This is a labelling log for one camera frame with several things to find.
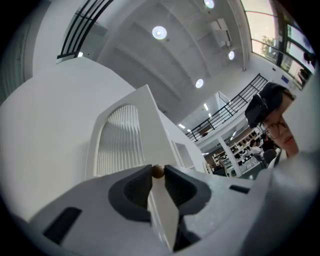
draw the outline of gold ball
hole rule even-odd
[[[165,175],[164,168],[159,164],[152,166],[151,171],[152,171],[152,177],[156,179],[160,179]]]

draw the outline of air conditioner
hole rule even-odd
[[[231,36],[228,30],[228,26],[223,18],[211,22],[212,31],[216,39],[217,44],[220,47],[227,45],[230,47]]]

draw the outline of staircase railing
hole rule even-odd
[[[261,91],[268,82],[260,73],[232,100],[215,112],[210,118],[193,128],[185,135],[192,141],[197,142],[221,126],[225,121],[232,118],[239,110],[249,103],[253,95]]]
[[[75,18],[66,34],[63,46],[57,59],[73,56],[78,57],[81,47],[99,16],[114,0],[87,0]]]

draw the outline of black slot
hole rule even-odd
[[[55,244],[60,245],[81,212],[82,210],[75,207],[64,209],[64,211],[43,232],[43,235]]]
[[[250,191],[250,188],[247,188],[244,186],[238,186],[238,185],[231,185],[229,189],[240,192],[240,193],[244,193],[244,194],[248,194]]]

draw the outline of white partition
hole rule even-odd
[[[97,117],[88,148],[85,178],[92,179],[102,173],[111,174],[139,165],[180,165],[174,151],[156,102],[145,85]],[[129,155],[136,156],[137,162],[130,161]]]

